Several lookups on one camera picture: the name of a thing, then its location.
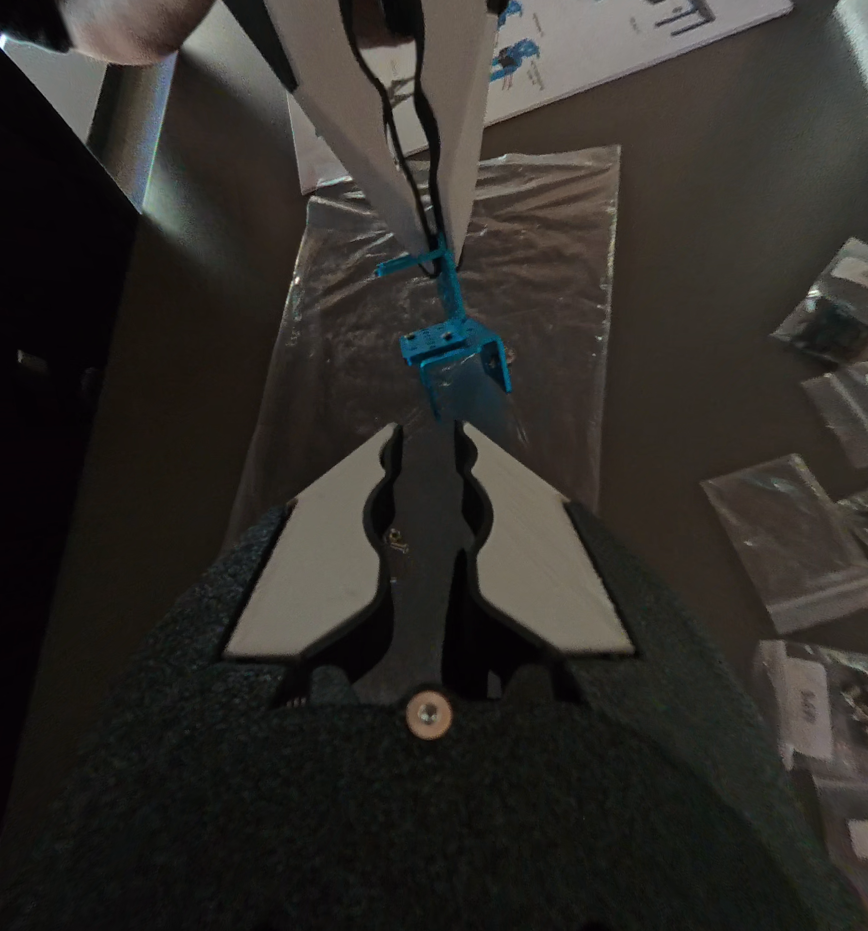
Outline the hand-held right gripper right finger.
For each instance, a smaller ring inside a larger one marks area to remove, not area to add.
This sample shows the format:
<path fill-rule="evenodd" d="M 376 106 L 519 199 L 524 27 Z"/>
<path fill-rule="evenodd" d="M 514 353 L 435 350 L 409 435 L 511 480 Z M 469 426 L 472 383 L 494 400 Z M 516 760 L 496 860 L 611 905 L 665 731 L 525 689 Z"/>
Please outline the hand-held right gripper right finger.
<path fill-rule="evenodd" d="M 509 694 L 537 670 L 550 694 L 575 694 L 573 660 L 636 657 L 621 605 L 581 529 L 587 513 L 470 423 L 454 461 L 471 540 L 456 556 L 441 678 L 456 694 Z"/>

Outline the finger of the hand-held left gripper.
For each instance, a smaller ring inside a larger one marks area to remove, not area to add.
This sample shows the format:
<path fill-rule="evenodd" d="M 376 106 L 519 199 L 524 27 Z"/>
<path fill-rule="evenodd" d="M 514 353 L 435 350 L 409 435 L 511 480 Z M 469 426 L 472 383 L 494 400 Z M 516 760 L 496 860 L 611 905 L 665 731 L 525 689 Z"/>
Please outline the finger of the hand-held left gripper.
<path fill-rule="evenodd" d="M 356 2 L 270 1 L 292 97 L 409 254 L 436 247 L 384 87 L 358 43 Z"/>
<path fill-rule="evenodd" d="M 430 154 L 438 233 L 460 264 L 472 216 L 497 13 L 485 1 L 421 1 L 413 11 L 414 106 Z"/>

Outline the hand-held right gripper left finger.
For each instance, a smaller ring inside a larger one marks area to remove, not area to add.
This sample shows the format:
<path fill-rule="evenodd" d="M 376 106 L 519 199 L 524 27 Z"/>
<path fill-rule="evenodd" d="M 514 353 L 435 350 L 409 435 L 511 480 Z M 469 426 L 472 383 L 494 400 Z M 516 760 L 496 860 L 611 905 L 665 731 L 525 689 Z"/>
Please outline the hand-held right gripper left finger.
<path fill-rule="evenodd" d="M 387 424 L 289 502 L 222 649 L 234 664 L 274 664 L 282 694 L 310 692 L 319 669 L 354 689 L 394 635 L 382 537 L 395 515 L 403 429 Z"/>

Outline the blue metal bracket assembly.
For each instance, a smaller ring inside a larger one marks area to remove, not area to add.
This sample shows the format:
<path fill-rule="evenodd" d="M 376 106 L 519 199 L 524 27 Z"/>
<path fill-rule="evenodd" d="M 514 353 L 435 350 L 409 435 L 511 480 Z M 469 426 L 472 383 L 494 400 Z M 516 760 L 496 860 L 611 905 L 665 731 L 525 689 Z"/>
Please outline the blue metal bracket assembly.
<path fill-rule="evenodd" d="M 503 339 L 466 312 L 458 268 L 444 231 L 439 230 L 436 246 L 418 255 L 405 253 L 380 262 L 373 271 L 383 278 L 425 265 L 435 268 L 438 297 L 445 313 L 440 323 L 408 332 L 399 338 L 402 359 L 417 369 L 435 419 L 441 418 L 435 373 L 455 360 L 476 355 L 485 375 L 505 393 L 512 392 L 508 357 Z"/>

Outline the dark grey desk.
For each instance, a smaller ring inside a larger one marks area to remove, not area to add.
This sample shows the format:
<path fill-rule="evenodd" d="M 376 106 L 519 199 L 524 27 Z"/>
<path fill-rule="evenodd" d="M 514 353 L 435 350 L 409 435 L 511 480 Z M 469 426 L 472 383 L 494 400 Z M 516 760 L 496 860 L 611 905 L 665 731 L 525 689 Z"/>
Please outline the dark grey desk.
<path fill-rule="evenodd" d="M 485 157 L 620 144 L 601 515 L 746 685 L 773 634 L 700 480 L 798 452 L 856 477 L 809 359 L 768 336 L 868 241 L 868 2 L 787 16 L 489 129 Z M 140 640 L 216 559 L 304 229 L 268 68 L 213 13 L 176 66 L 21 743 L 0 892 Z"/>

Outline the person's left hand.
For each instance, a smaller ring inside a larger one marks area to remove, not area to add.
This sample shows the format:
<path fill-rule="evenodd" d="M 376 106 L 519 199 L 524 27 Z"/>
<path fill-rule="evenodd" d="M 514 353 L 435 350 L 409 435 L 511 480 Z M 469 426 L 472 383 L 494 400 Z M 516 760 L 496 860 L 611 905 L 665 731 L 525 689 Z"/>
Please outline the person's left hand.
<path fill-rule="evenodd" d="M 212 1 L 57 3 L 75 51 L 125 66 L 158 64 L 179 51 L 212 6 Z"/>

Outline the large clear plastic bag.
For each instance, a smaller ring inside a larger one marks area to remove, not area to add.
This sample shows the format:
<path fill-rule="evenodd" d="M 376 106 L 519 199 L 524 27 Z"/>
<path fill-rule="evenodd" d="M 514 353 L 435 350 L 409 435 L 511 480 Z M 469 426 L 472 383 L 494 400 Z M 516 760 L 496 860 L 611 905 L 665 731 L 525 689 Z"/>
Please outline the large clear plastic bag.
<path fill-rule="evenodd" d="M 444 319 L 418 271 L 374 268 L 400 248 L 353 182 L 308 202 L 300 248 L 246 456 L 228 541 L 388 423 L 405 455 L 455 419 L 473 423 L 564 495 L 600 501 L 620 151 L 482 161 L 460 280 L 468 315 L 517 359 L 512 392 L 476 355 L 436 371 L 435 419 L 400 336 Z"/>

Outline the white instruction booklet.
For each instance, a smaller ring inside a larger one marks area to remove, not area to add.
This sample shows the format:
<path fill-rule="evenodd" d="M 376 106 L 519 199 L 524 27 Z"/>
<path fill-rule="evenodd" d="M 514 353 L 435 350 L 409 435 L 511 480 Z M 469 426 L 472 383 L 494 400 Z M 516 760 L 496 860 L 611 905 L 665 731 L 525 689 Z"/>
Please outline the white instruction booklet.
<path fill-rule="evenodd" d="M 511 1 L 498 18 L 485 125 L 668 61 L 787 15 L 789 1 Z M 410 95 L 414 46 L 365 52 L 392 104 L 406 156 L 427 148 Z M 287 95 L 300 192 L 349 177 Z"/>

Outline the pile of small screw bags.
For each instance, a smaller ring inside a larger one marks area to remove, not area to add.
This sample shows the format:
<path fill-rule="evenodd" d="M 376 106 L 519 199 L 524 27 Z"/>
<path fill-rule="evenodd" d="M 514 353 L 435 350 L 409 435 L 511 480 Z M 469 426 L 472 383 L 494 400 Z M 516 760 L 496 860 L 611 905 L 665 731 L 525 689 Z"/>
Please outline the pile of small screw bags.
<path fill-rule="evenodd" d="M 802 388 L 868 468 L 868 243 L 848 239 L 772 336 L 827 366 Z M 782 762 L 811 779 L 835 862 L 868 874 L 868 655 L 789 638 L 868 609 L 868 489 L 836 502 L 796 453 L 703 486 L 778 634 L 755 672 Z"/>

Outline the person's black clothing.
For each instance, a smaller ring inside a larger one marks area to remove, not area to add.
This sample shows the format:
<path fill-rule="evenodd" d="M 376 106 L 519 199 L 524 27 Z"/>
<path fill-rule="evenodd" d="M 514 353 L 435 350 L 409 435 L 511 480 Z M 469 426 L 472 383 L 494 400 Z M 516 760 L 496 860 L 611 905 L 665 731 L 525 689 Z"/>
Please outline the person's black clothing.
<path fill-rule="evenodd" d="M 0 35 L 66 53 L 57 2 Z M 0 49 L 0 835 L 137 211 Z"/>

